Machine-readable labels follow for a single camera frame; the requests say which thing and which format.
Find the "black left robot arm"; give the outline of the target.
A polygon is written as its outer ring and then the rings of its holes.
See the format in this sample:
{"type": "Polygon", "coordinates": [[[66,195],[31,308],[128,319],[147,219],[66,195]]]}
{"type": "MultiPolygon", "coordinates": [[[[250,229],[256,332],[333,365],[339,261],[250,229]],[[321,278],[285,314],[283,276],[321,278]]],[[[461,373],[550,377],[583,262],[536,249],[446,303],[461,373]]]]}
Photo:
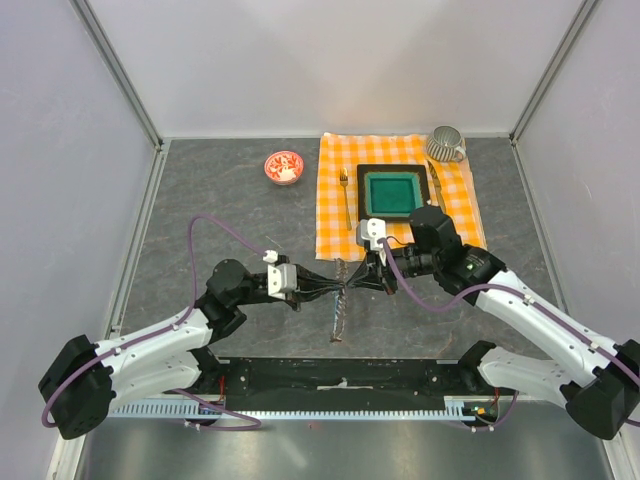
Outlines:
{"type": "Polygon", "coordinates": [[[245,322],[242,306],[283,302],[297,311],[343,285],[287,261],[252,273],[237,260],[223,260],[205,292],[168,319],[111,340],[68,340],[38,383],[41,423],[71,440],[132,401],[190,387],[211,392],[220,371],[209,347],[245,322]]]}

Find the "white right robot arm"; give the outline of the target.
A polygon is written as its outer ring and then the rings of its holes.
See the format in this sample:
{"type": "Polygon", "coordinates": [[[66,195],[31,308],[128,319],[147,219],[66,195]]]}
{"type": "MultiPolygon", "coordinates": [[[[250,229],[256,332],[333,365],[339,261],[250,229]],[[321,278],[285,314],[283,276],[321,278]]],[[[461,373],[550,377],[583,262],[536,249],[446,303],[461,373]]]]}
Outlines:
{"type": "Polygon", "coordinates": [[[458,381],[467,392],[506,388],[563,408],[582,429],[604,440],[625,426],[639,424],[639,344],[618,343],[561,311],[528,287],[487,250],[462,242],[453,220],[437,206],[424,206],[408,217],[412,242],[391,248],[386,224],[363,219],[356,230],[365,249],[364,279],[393,294],[399,288],[422,300],[408,279],[430,275],[452,295],[443,313],[461,301],[511,326],[546,354],[539,360],[479,341],[460,359],[458,381]]]}

